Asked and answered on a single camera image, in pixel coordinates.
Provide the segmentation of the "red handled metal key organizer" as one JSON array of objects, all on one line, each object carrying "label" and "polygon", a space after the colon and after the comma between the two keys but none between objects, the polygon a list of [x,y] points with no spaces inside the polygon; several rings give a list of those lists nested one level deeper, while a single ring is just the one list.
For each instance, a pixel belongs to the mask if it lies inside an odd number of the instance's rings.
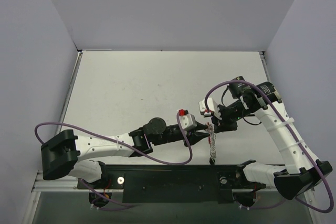
[{"label": "red handled metal key organizer", "polygon": [[210,123],[207,123],[208,125],[208,129],[206,130],[207,133],[210,134],[210,137],[208,137],[208,142],[210,145],[210,158],[212,159],[216,159],[217,155],[216,155],[216,135],[214,133],[214,126]]}]

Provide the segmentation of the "black key tag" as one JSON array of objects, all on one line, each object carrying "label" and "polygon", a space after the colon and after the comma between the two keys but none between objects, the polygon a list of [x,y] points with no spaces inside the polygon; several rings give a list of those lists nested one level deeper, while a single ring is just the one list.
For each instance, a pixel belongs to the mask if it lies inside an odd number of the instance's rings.
[{"label": "black key tag", "polygon": [[215,160],[212,159],[212,158],[210,158],[210,159],[209,159],[209,163],[210,163],[210,165],[215,165]]}]

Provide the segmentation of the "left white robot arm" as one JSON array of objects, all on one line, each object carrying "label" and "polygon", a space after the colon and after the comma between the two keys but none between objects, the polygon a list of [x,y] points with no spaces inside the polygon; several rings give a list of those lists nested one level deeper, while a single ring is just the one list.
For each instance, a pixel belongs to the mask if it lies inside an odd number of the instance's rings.
[{"label": "left white robot arm", "polygon": [[43,179],[65,176],[80,178],[96,188],[104,187],[108,175],[102,157],[149,157],[153,146],[183,141],[190,148],[210,136],[207,126],[193,115],[177,117],[177,124],[167,125],[162,118],[152,118],[142,127],[125,134],[106,137],[89,131],[76,135],[79,127],[69,125],[41,145]]}]

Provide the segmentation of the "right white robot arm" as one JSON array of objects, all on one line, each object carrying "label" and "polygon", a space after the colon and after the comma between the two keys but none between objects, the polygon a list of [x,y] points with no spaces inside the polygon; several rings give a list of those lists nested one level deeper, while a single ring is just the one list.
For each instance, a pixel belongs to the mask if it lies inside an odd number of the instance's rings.
[{"label": "right white robot arm", "polygon": [[284,165],[276,166],[246,161],[238,166],[234,175],[237,185],[264,184],[276,188],[285,199],[292,200],[318,185],[322,176],[332,172],[330,163],[321,161],[305,144],[272,83],[263,82],[255,86],[243,77],[237,77],[226,85],[234,103],[218,105],[209,95],[205,99],[215,133],[234,131],[238,120],[253,114],[269,133],[284,162]]}]

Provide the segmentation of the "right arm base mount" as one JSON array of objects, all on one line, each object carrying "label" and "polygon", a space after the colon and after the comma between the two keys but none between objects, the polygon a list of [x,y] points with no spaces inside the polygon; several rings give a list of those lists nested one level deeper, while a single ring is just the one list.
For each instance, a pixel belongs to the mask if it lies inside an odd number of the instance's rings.
[{"label": "right arm base mount", "polygon": [[258,182],[249,182],[242,169],[236,168],[220,170],[218,179],[218,202],[220,204],[239,203],[250,208],[257,201],[257,192],[265,189],[266,185]]}]

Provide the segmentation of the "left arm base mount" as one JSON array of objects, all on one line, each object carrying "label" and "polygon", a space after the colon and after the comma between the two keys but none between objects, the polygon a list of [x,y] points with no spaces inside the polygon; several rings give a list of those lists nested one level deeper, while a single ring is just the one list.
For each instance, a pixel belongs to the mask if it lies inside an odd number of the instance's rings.
[{"label": "left arm base mount", "polygon": [[[96,211],[122,211],[127,209],[127,207],[125,207],[121,202],[118,202],[112,199],[111,196],[108,196],[105,189],[102,192],[98,192],[96,189],[90,187],[89,184],[82,178],[78,178],[77,181],[80,185],[83,185],[85,189],[90,191],[89,203],[91,209],[95,209]],[[113,203],[119,206],[119,208],[107,208],[106,206],[108,203]]]}]

